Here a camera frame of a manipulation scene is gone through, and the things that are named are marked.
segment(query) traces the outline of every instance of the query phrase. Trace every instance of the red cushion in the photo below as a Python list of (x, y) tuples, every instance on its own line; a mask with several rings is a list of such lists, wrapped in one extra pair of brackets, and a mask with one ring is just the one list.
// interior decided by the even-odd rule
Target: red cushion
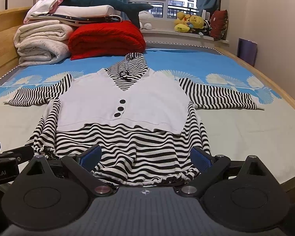
[(225, 11), (215, 11), (211, 17), (210, 36), (214, 38), (214, 41), (219, 41), (223, 38), (228, 26), (228, 13)]
[(145, 51), (140, 30), (130, 21), (96, 23), (79, 27), (68, 42), (71, 60), (93, 56), (124, 56)]

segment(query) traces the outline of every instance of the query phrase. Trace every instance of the white vest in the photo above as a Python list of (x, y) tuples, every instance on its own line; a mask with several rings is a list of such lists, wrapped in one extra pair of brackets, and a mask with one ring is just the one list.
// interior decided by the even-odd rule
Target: white vest
[(150, 68), (126, 91), (101, 69), (74, 79), (59, 98), (57, 131), (74, 131), (97, 123), (173, 134), (182, 132), (190, 101), (178, 82)]

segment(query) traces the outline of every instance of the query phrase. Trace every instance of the bed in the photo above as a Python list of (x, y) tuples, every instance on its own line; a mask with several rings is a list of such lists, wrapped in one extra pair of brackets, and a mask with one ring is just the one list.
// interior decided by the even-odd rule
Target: bed
[[(11, 98), (17, 89), (50, 86), (67, 73), (78, 78), (123, 59), (122, 56), (66, 59), (55, 65), (20, 69), (12, 40), (28, 9), (0, 12), (1, 151), (24, 145), (46, 108), (46, 105), (4, 105), (3, 102)], [(284, 90), (221, 48), (148, 42), (144, 56), (150, 68), (174, 80), (188, 77), (196, 83), (257, 96), (264, 111), (197, 111), (208, 133), (211, 153), (224, 154), (232, 160), (245, 160), (248, 155), (255, 154), (286, 190), (295, 186), (295, 101)]]

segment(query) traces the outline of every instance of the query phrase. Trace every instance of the bed frame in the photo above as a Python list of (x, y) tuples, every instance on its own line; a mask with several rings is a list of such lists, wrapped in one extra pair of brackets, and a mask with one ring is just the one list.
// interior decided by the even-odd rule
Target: bed frame
[[(17, 9), (10, 9), (5, 11), (0, 11), (0, 78), (6, 75), (8, 72), (11, 72), (18, 66), (18, 54), (16, 48), (13, 44), (13, 37), (16, 30), (23, 24), (23, 20), (31, 7), (23, 7)], [(149, 46), (152, 47), (163, 47), (164, 44), (157, 42), (149, 42)], [(203, 47), (194, 46), (194, 45), (181, 45), (181, 44), (167, 44), (167, 46), (174, 45), (176, 48), (184, 49), (193, 49), (200, 50)], [(280, 88), (275, 82), (266, 77), (262, 72), (258, 71), (256, 68), (250, 66), (240, 58), (231, 54), (230, 52), (216, 47), (211, 49), (213, 53), (221, 53), (225, 56), (230, 57), (235, 60), (239, 65), (249, 70), (255, 77), (257, 77), (265, 86), (273, 89), (277, 92), (282, 98), (284, 98), (287, 103), (289, 103), (295, 110), (295, 100), (290, 97), (282, 88)], [(295, 186), (295, 177), (283, 184), (283, 187), (288, 190)]]

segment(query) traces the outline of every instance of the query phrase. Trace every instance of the red quilt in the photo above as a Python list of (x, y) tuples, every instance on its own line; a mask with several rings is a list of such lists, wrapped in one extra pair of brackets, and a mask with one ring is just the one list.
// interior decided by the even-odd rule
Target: red quilt
[(145, 51), (140, 30), (130, 21), (97, 23), (79, 27), (70, 36), (71, 60), (94, 56), (124, 56)]

